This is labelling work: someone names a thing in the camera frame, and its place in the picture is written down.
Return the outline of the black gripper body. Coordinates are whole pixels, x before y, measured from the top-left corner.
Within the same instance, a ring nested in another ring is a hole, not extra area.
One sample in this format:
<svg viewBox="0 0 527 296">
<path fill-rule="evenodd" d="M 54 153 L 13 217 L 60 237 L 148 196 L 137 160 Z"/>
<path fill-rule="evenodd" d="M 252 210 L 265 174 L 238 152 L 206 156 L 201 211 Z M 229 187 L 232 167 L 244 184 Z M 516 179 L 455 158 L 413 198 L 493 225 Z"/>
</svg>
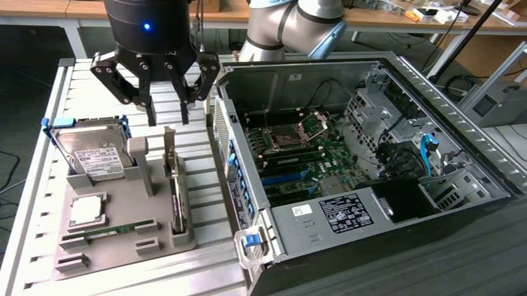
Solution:
<svg viewBox="0 0 527 296">
<path fill-rule="evenodd" d="M 196 61 L 188 1 L 104 1 L 118 63 L 149 81 L 168 81 L 165 62 L 184 74 Z"/>
</svg>

